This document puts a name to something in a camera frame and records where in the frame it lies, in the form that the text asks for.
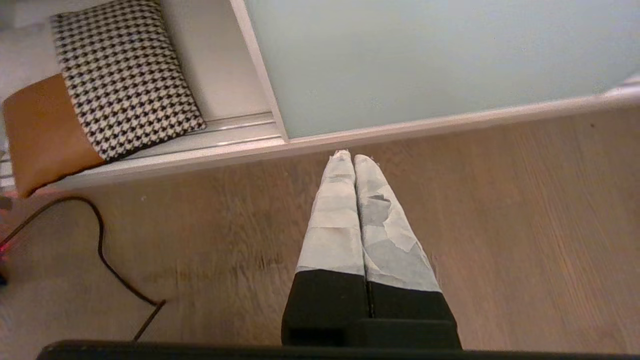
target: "tan leather cushion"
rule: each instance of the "tan leather cushion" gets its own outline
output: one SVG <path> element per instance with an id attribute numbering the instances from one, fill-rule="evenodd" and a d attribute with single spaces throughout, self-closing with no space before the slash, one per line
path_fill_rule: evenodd
<path id="1" fill-rule="evenodd" d="M 3 109 L 15 187 L 21 197 L 104 163 L 76 118 L 61 74 L 9 96 Z"/>

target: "laminate flooring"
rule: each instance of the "laminate flooring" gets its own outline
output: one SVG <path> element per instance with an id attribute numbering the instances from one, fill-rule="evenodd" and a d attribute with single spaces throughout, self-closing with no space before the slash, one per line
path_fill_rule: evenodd
<path id="1" fill-rule="evenodd" d="M 142 340 L 278 345 L 332 152 L 78 190 L 111 264 L 167 305 Z M 640 353 L 640 108 L 377 143 L 467 349 Z M 3 234 L 51 197 L 16 204 Z M 81 203 L 44 213 L 0 265 L 0 359 L 129 340 L 152 308 L 96 254 Z"/>

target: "black and white pillow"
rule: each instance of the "black and white pillow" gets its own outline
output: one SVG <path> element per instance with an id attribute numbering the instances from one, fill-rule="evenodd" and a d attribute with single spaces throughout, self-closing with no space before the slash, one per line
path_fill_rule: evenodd
<path id="1" fill-rule="evenodd" d="M 78 121 L 105 161 L 206 127 L 154 0 L 62 13 L 51 27 Z"/>

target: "black cable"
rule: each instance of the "black cable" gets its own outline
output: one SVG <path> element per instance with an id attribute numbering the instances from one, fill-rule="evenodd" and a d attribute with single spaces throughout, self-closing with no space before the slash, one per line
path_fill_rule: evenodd
<path id="1" fill-rule="evenodd" d="M 33 221 L 36 217 L 38 217 L 38 215 L 42 214 L 44 211 L 46 211 L 50 207 L 54 206 L 55 204 L 59 204 L 61 202 L 66 202 L 66 201 L 79 201 L 79 202 L 83 202 L 83 203 L 89 205 L 89 207 L 91 207 L 91 210 L 93 210 L 93 214 L 95 215 L 95 218 L 98 220 L 98 257 L 100 257 L 100 261 L 107 268 L 107 270 L 109 270 L 109 272 L 111 272 L 111 274 L 113 274 L 113 276 L 115 276 L 116 279 L 118 279 L 120 284 L 122 284 L 125 288 L 127 288 L 127 290 L 129 290 L 133 295 L 138 297 L 140 300 L 142 300 L 142 301 L 146 302 L 147 304 L 155 307 L 153 313 L 151 313 L 151 315 L 149 315 L 149 317 L 147 318 L 145 323 L 142 324 L 142 326 L 140 327 L 140 329 L 138 330 L 136 335 L 133 337 L 132 341 L 137 341 L 138 339 L 140 339 L 140 336 L 142 336 L 142 334 L 145 332 L 145 330 L 147 329 L 149 324 L 151 324 L 151 321 L 153 321 L 153 319 L 156 317 L 158 312 L 160 312 L 160 310 L 162 309 L 162 307 L 166 303 L 166 300 L 154 301 L 154 300 L 148 298 L 147 296 L 142 294 L 142 292 L 140 292 L 140 290 L 134 288 L 133 285 L 129 284 L 107 262 L 107 259 L 104 257 L 104 253 L 102 251 L 102 246 L 104 244 L 104 222 L 102 220 L 102 215 L 100 214 L 100 211 L 98 210 L 98 207 L 91 200 L 85 199 L 84 197 L 80 197 L 80 196 L 68 196 L 68 197 L 60 197 L 58 199 L 55 199 L 55 200 L 52 200 L 52 201 L 48 202 L 47 204 L 43 205 L 42 207 L 40 207 L 36 211 L 34 211 L 33 214 L 31 214 L 29 217 L 27 217 L 27 219 L 25 221 L 21 222 L 20 225 L 18 225 L 6 238 L 4 238 L 2 241 L 0 241 L 0 249 L 4 249 L 4 247 L 7 244 L 9 244 L 9 241 L 11 241 L 11 239 L 16 234 L 18 234 L 25 226 L 29 225 L 29 223 L 31 223 L 31 221 Z"/>

